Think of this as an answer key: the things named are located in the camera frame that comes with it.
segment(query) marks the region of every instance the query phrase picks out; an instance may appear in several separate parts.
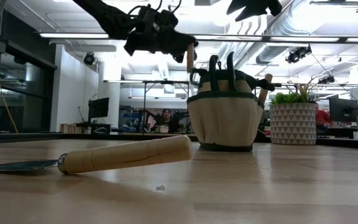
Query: wooden table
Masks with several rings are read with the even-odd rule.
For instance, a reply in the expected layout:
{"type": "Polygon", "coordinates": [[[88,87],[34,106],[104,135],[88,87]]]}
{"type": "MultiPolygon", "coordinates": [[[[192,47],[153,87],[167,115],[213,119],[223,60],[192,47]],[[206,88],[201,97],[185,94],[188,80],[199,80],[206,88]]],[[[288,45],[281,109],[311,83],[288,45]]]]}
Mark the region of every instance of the wooden table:
{"type": "MultiPolygon", "coordinates": [[[[122,143],[0,144],[0,163],[122,143]]],[[[0,174],[2,223],[358,224],[358,150],[256,144],[253,153],[223,153],[194,143],[193,159],[174,164],[0,174]]]]}

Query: metal ferrule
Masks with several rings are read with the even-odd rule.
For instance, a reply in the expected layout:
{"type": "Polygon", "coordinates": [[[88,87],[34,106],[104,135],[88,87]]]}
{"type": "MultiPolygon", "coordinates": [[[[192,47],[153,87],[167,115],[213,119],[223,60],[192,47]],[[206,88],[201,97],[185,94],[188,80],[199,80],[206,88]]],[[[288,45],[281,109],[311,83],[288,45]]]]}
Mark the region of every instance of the metal ferrule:
{"type": "Polygon", "coordinates": [[[67,153],[62,154],[59,159],[57,160],[57,167],[59,168],[59,171],[68,174],[66,168],[65,168],[65,159],[66,159],[67,153]]]}

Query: white geometric planter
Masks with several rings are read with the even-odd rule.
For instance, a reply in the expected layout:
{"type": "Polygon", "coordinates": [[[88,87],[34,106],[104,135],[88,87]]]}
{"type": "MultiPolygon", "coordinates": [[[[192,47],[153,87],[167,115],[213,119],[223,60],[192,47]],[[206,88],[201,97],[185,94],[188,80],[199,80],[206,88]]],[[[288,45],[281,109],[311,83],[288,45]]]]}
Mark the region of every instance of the white geometric planter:
{"type": "Polygon", "coordinates": [[[270,138],[274,144],[316,144],[316,113],[312,103],[270,107],[270,138]]]}

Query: garden tool organizer bag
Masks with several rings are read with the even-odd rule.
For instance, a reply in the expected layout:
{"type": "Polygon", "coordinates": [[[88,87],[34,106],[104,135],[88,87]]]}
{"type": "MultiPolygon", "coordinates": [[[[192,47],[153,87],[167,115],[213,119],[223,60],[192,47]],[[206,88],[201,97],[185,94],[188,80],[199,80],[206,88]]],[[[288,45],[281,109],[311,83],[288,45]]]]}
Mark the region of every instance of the garden tool organizer bag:
{"type": "Polygon", "coordinates": [[[232,57],[230,53],[227,70],[216,70],[217,55],[211,57],[209,71],[193,70],[191,80],[194,73],[199,73],[201,78],[200,83],[196,83],[197,95],[187,100],[188,109],[201,147],[211,151],[249,152],[264,110],[252,89],[264,85],[274,90],[274,86],[235,70],[232,57]]]}

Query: red object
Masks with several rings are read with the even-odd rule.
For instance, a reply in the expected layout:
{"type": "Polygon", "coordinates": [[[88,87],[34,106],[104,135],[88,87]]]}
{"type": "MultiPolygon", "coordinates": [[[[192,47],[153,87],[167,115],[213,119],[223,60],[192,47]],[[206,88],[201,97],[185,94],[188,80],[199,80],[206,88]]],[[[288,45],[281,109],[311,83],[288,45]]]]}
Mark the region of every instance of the red object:
{"type": "Polygon", "coordinates": [[[318,110],[316,114],[316,123],[324,123],[329,124],[331,122],[331,118],[329,114],[323,110],[318,110]]]}

